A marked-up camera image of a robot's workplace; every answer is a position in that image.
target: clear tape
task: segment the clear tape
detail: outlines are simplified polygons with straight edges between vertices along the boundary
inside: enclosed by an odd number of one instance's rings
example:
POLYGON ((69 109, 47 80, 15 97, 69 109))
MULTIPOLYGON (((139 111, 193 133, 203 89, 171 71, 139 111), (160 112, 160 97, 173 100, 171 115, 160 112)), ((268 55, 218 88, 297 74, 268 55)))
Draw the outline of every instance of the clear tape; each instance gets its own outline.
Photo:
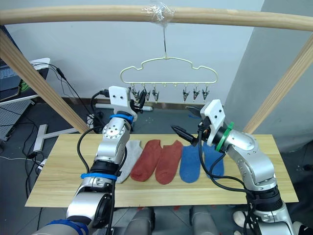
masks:
POLYGON ((173 19, 175 10, 170 9, 162 2, 158 2, 143 8, 142 13, 148 14, 148 16, 151 17, 151 22, 166 27, 167 24, 173 19))

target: white wall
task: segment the white wall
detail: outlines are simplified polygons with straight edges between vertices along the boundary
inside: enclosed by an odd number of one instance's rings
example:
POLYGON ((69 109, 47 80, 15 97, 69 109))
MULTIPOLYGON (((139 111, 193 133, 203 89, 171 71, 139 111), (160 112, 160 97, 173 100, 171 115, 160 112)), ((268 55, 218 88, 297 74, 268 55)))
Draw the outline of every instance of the white wall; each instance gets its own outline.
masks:
MULTIPOLYGON (((265 0, 262 11, 313 16, 311 0, 265 0)), ((242 130, 287 71, 311 32, 255 28, 233 82, 225 112, 242 130)), ((302 75, 256 134, 273 134, 281 151, 313 140, 313 65, 302 75)))
MULTIPOLYGON (((264 0, 168 0, 169 6, 213 7, 259 11, 264 0)), ((1 0, 1 9, 72 5, 72 4, 138 4, 147 0, 1 0)), ((153 23, 133 22, 66 22, 8 25, 8 31, 27 59, 50 57, 59 66, 81 97, 91 97, 110 85, 127 86, 119 80, 119 72, 128 66, 164 55, 162 28, 153 23)), ((207 99, 219 98, 224 103, 238 66, 250 39, 252 27, 169 24, 166 29, 169 56, 191 60, 195 66, 206 65, 220 75, 210 87, 207 99)), ((183 62, 155 63, 146 72, 125 74, 126 80, 206 81, 208 73, 193 71, 183 62)), ((62 96, 60 82, 52 73, 50 85, 62 96)), ((157 86, 160 102, 183 102, 183 86, 157 86)), ((192 102, 192 89, 187 102, 192 102)), ((199 94, 196 103, 203 103, 199 94)))

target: electrical cord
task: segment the electrical cord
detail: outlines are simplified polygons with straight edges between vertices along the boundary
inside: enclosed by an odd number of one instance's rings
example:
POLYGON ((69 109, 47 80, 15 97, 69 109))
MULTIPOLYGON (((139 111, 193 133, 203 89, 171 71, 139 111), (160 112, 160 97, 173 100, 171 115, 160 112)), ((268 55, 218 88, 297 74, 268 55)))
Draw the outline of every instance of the electrical cord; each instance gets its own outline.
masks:
MULTIPOLYGON (((125 154, 123 157, 123 160, 121 164, 119 165, 115 175, 117 176, 119 171, 121 170, 122 166, 124 165, 125 161, 127 158, 127 148, 125 147, 125 154)), ((112 202, 111 202, 111 211, 110 211, 110 218, 109 218, 109 223, 108 223, 108 228, 106 231, 106 235, 111 234, 111 228, 112 228, 112 221, 113 221, 113 211, 114 211, 114 204, 115 204, 115 180, 112 180, 112 202)))
POLYGON ((82 103, 82 105, 85 107, 86 111, 91 115, 91 112, 89 111, 89 109, 86 107, 86 105, 84 104, 84 102, 82 101, 81 97, 79 96, 79 94, 76 92, 76 90, 72 87, 72 85, 69 83, 69 81, 66 79, 65 75, 62 73, 61 69, 56 67, 53 64, 49 64, 49 63, 45 63, 45 62, 38 62, 38 63, 34 63, 33 66, 38 66, 38 65, 50 65, 51 67, 53 67, 53 70, 56 71, 60 77, 62 79, 65 80, 65 82, 67 83, 68 86, 70 86, 70 88, 74 91, 74 93, 77 95, 78 99, 80 100, 80 102, 82 103))
POLYGON ((251 224, 251 216, 252 213, 255 210, 255 205, 252 205, 252 208, 250 207, 250 204, 248 203, 247 205, 247 215, 245 217, 245 221, 244 221, 244 235, 247 235, 247 224, 249 224, 251 231, 253 232, 254 235, 256 235, 256 232, 254 230, 254 228, 252 228, 252 224, 251 224))
POLYGON ((89 126, 89 128, 91 128, 91 125, 93 125, 94 121, 93 121, 93 116, 91 115, 87 115, 90 119, 87 120, 87 125, 89 126))
MULTIPOLYGON (((236 191, 236 192, 244 192, 246 194, 250 194, 252 197, 253 197, 253 194, 252 192, 250 192, 249 190, 247 189, 241 189, 241 188, 230 188, 230 187, 227 187, 227 186, 224 186, 224 185, 221 185, 219 184, 218 182, 216 182, 216 180, 214 178, 219 178, 219 179, 222 179, 222 178, 226 178, 226 179, 233 179, 233 180, 236 180, 238 181, 239 183, 241 183, 243 186, 244 186, 244 183, 238 179, 238 178, 235 178, 235 177, 232 177, 232 176, 217 176, 217 175, 213 175, 212 174, 212 171, 213 171, 213 168, 214 166, 221 160, 225 157, 225 153, 220 156, 213 164, 212 166, 210 167, 210 170, 208 171, 205 167, 205 164, 203 162, 203 158, 202 158, 202 134, 203 134, 203 130, 199 129, 198 130, 198 145, 199 145, 199 158, 200 158, 200 163, 201 163, 201 166, 202 168, 204 169, 205 173, 208 174, 211 178, 211 181, 217 185, 218 187, 221 187, 223 189, 226 189, 226 190, 229 190, 229 191, 236 191)), ((254 205, 252 206, 252 209, 248 210, 248 213, 247 213, 247 216, 245 218, 245 222, 244 222, 244 235, 247 235, 246 233, 246 225, 248 223, 248 220, 249 220, 249 225, 250 225, 250 228, 252 229, 252 226, 251 226, 251 215, 254 211, 254 205)))
MULTIPOLYGON (((39 154, 41 154, 42 157, 43 157, 42 160, 41 160, 41 162, 42 162, 42 161, 45 159, 45 157, 44 157, 44 155, 42 154, 42 152, 39 152, 39 154)), ((38 165, 38 167, 39 167, 39 166, 40 166, 41 168, 44 167, 44 165, 38 164, 37 162, 35 162, 35 164, 38 165)), ((39 176, 39 170, 40 170, 38 167, 36 167, 36 169, 35 169, 35 173, 36 173, 36 175, 37 175, 36 180, 37 180, 37 178, 38 178, 38 176, 39 176)))
POLYGON ((200 158, 200 163, 201 163, 201 166, 202 168, 204 169, 205 173, 208 174, 212 180, 212 182, 217 185, 218 187, 220 188, 223 188, 223 189, 226 189, 228 191, 235 191, 235 192, 244 192, 244 193, 247 193, 247 194, 251 194, 252 193, 246 189, 242 189, 242 188, 230 188, 230 187, 227 187, 227 186, 224 186, 224 185, 221 185, 220 183, 216 182, 216 180, 214 178, 216 178, 216 175, 213 175, 212 172, 208 171, 205 167, 205 164, 204 164, 204 161, 203 161, 203 158, 202 158, 202 133, 203 133, 203 130, 198 130, 198 145, 199 145, 199 158, 200 158))
MULTIPOLYGON (((19 115, 19 116, 22 116, 22 114, 19 114, 19 113, 16 113, 16 112, 14 112, 14 111, 5 109, 5 108, 3 108, 3 107, 0 107, 0 109, 3 109, 3 110, 6 110, 6 111, 8 111, 8 112, 11 112, 11 113, 17 114, 17 115, 19 115)), ((36 160, 33 161, 32 168, 31 168, 30 172, 28 172, 28 169, 27 169, 27 160, 29 159, 29 154, 30 154, 31 148, 32 148, 32 146, 35 144, 36 139, 34 139, 34 141, 33 141, 32 144, 30 145, 30 147, 29 147, 29 149, 28 149, 27 152, 25 151, 25 147, 26 147, 27 141, 30 139, 30 137, 31 137, 31 136, 33 135, 33 133, 34 133, 34 128, 36 128, 37 131, 38 131, 38 126, 37 126, 37 125, 35 124, 35 122, 34 122, 33 120, 31 120, 30 118, 28 118, 28 117, 25 117, 25 118, 26 118, 27 120, 29 120, 30 122, 15 123, 15 124, 13 124, 13 125, 20 125, 20 124, 32 124, 32 125, 33 125, 32 130, 31 130, 31 132, 29 133, 29 135, 27 136, 26 140, 24 141, 23 147, 22 147, 22 153, 23 153, 24 156, 25 156, 25 165, 24 165, 24 166, 25 166, 25 171, 26 171, 26 175, 27 175, 26 181, 25 181, 25 191, 26 191, 26 196, 27 196, 27 198, 28 198, 29 193, 31 192, 30 175, 31 175, 31 173, 32 173, 32 171, 33 171, 33 169, 34 169, 35 164, 37 164, 37 163, 36 163, 36 160)))
POLYGON ((84 166, 85 166, 85 168, 86 168, 86 173, 89 173, 89 172, 90 172, 90 169, 89 169, 89 166, 88 166, 87 162, 85 161, 85 159, 84 159, 84 157, 83 157, 83 155, 82 155, 82 153, 81 153, 81 151, 80 151, 80 144, 81 144, 81 142, 82 142, 82 140, 83 140, 83 138, 85 137, 86 134, 88 134, 89 132, 91 132, 91 131, 93 131, 93 130, 95 130, 95 129, 102 128, 102 127, 103 127, 103 126, 96 126, 96 127, 93 127, 93 128, 91 128, 91 129, 85 131, 85 132, 80 136, 80 138, 79 138, 79 140, 78 140, 78 142, 77 142, 77 154, 78 154, 80 160, 83 162, 83 164, 84 164, 84 166))
POLYGON ((97 92, 96 94, 94 94, 94 95, 91 97, 91 99, 90 99, 90 108, 91 108, 91 110, 92 110, 92 112, 93 112, 94 118, 97 118, 98 122, 100 122, 103 126, 105 126, 105 123, 102 121, 102 119, 101 119, 101 118, 99 117, 99 115, 96 113, 96 110, 95 110, 94 105, 93 105, 93 101, 94 101, 94 99, 95 99, 98 95, 100 95, 100 92, 97 92))
POLYGON ((6 159, 6 160, 25 160, 25 158, 7 158, 7 157, 4 157, 4 156, 0 156, 0 158, 4 158, 4 159, 6 159))
POLYGON ((110 218, 109 218, 109 223, 108 223, 108 228, 107 228, 107 231, 106 231, 106 235, 111 235, 111 227, 112 227, 112 221, 113 221, 114 205, 115 205, 115 180, 112 180, 111 211, 110 211, 110 218))
MULTIPOLYGON (((39 64, 33 63, 33 64, 31 64, 31 65, 32 65, 33 67, 35 67, 35 66, 38 66, 38 65, 51 65, 51 64, 47 64, 47 63, 45 63, 45 62, 40 62, 39 64)), ((69 97, 69 95, 68 95, 68 94, 65 94, 65 92, 64 92, 63 83, 64 83, 65 81, 63 81, 62 78, 60 79, 60 78, 58 77, 57 71, 55 70, 55 68, 53 67, 53 65, 51 65, 50 68, 47 67, 47 69, 50 69, 50 70, 52 70, 52 71, 54 72, 55 76, 57 77, 57 79, 58 79, 58 80, 60 81, 60 83, 61 83, 61 87, 62 87, 63 94, 69 97)))
MULTIPOLYGON (((220 161, 222 160, 224 157, 226 156, 226 153, 223 153, 223 155, 221 155, 213 164, 212 166, 210 167, 210 173, 212 174, 212 171, 213 171, 213 168, 215 167, 215 165, 220 161)), ((214 178, 217 178, 217 179, 231 179, 231 180, 236 180, 238 181, 240 184, 242 184, 242 186, 245 186, 245 184, 238 178, 236 177, 233 177, 233 176, 227 176, 227 175, 223 175, 223 176, 219 176, 219 175, 213 175, 212 176, 214 178)))
POLYGON ((39 229, 39 223, 40 223, 40 216, 41 216, 41 212, 43 211, 43 208, 41 207, 40 208, 40 211, 39 211, 39 217, 38 217, 38 223, 37 223, 37 230, 39 229))

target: wooden frame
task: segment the wooden frame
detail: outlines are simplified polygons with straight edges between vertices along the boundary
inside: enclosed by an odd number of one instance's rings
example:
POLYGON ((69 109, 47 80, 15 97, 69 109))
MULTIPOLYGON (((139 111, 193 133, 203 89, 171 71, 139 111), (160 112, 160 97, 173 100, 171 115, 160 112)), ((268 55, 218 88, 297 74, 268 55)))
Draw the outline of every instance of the wooden frame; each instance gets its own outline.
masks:
MULTIPOLYGON (((150 22, 153 13, 147 13, 144 10, 146 7, 81 5, 3 10, 0 11, 0 24, 66 21, 150 22)), ((308 16, 215 8, 170 8, 175 10, 171 19, 173 23, 221 24, 313 31, 313 17, 308 16)), ((80 132, 88 129, 84 121, 40 77, 3 32, 0 34, 0 57, 73 127, 80 132)), ((244 131, 252 133, 257 129, 312 62, 313 35, 254 114, 244 131)))

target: blue ring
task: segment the blue ring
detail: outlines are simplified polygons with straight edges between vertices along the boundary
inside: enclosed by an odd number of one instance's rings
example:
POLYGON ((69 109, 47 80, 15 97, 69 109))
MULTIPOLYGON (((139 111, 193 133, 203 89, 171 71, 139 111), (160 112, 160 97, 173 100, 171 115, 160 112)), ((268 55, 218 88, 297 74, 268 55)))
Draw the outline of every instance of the blue ring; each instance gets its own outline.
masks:
POLYGON ((83 223, 75 223, 70 221, 69 219, 59 219, 59 220, 53 220, 50 223, 48 223, 47 225, 50 224, 63 224, 63 225, 68 225, 70 227, 72 227, 77 233, 78 235, 84 235, 83 231, 81 229, 83 229, 86 232, 86 235, 88 235, 88 227, 86 224, 83 223))
POLYGON ((102 173, 83 173, 80 178, 85 179, 86 177, 102 177, 110 180, 117 180, 116 175, 102 174, 102 173))
POLYGON ((125 115, 125 114, 113 114, 110 116, 110 120, 111 118, 123 118, 123 119, 126 119, 127 121, 130 122, 130 124, 132 124, 133 120, 134 120, 134 117, 133 116, 128 116, 128 115, 125 115))

